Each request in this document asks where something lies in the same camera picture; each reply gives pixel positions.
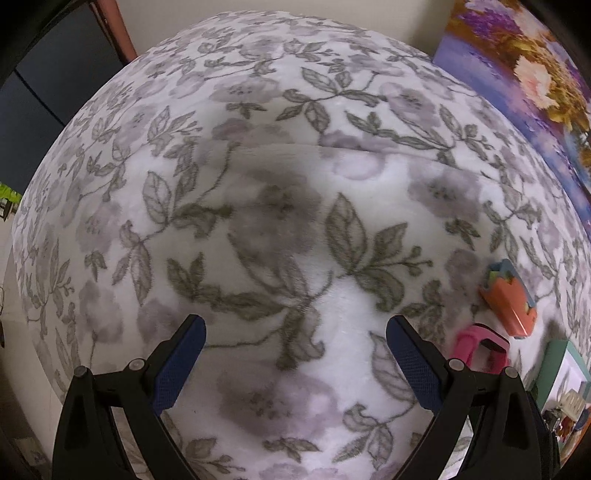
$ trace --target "orange toy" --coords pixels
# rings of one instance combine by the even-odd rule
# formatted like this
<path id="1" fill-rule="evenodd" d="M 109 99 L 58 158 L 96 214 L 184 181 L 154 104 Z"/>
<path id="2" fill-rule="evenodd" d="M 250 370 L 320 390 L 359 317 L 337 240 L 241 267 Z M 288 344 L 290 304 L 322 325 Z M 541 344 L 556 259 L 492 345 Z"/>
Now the orange toy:
<path id="1" fill-rule="evenodd" d="M 488 288 L 481 287 L 480 295 L 499 318 L 509 335 L 525 338 L 534 330 L 538 312 L 528 303 L 528 292 L 521 279 L 512 275 L 505 278 L 491 271 Z"/>

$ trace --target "pink toy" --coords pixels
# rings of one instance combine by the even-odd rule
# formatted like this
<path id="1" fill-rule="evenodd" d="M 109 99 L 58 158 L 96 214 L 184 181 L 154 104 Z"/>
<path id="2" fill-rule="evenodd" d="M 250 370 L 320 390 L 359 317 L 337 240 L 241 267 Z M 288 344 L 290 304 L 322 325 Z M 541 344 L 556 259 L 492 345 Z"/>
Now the pink toy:
<path id="1" fill-rule="evenodd" d="M 472 356 L 480 344 L 491 351 L 488 369 L 485 373 L 498 375 L 505 367 L 510 365 L 508 357 L 509 342 L 507 339 L 481 323 L 470 325 L 458 333 L 453 358 L 459 358 L 470 367 Z"/>

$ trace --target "fleece blanket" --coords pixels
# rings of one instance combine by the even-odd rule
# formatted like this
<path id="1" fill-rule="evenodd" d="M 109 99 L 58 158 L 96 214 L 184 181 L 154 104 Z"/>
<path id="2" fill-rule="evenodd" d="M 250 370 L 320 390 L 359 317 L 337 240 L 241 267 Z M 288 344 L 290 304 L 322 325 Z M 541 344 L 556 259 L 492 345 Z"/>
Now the fleece blanket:
<path id="1" fill-rule="evenodd" d="M 121 369 L 205 319 L 162 416 L 202 480 L 390 480 L 431 414 L 387 320 L 445 355 L 474 321 L 506 335 L 477 292 L 502 258 L 538 301 L 511 341 L 526 386 L 550 338 L 590 358 L 589 242 L 542 158 L 422 52 L 322 18 L 225 13 L 146 52 L 56 140 L 13 234 L 62 399 L 77 365 Z"/>

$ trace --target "wooden trim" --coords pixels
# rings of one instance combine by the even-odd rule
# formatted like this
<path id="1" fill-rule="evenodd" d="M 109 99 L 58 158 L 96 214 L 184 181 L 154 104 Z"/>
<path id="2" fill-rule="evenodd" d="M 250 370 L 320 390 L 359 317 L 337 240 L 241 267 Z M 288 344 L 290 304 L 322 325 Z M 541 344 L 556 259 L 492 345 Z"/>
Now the wooden trim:
<path id="1" fill-rule="evenodd" d="M 100 19 L 115 40 L 116 48 L 121 52 L 123 58 L 127 63 L 135 60 L 138 54 L 131 42 L 117 2 L 115 0 L 96 0 L 94 4 L 100 13 Z"/>

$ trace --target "purple painting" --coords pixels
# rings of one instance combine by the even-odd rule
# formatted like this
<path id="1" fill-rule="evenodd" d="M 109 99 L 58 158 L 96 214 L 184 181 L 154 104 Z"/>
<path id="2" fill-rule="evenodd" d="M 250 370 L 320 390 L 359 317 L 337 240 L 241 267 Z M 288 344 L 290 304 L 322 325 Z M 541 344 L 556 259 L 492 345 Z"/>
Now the purple painting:
<path id="1" fill-rule="evenodd" d="M 521 131 L 591 239 L 591 90 L 552 32 L 517 0 L 456 0 L 434 63 Z"/>

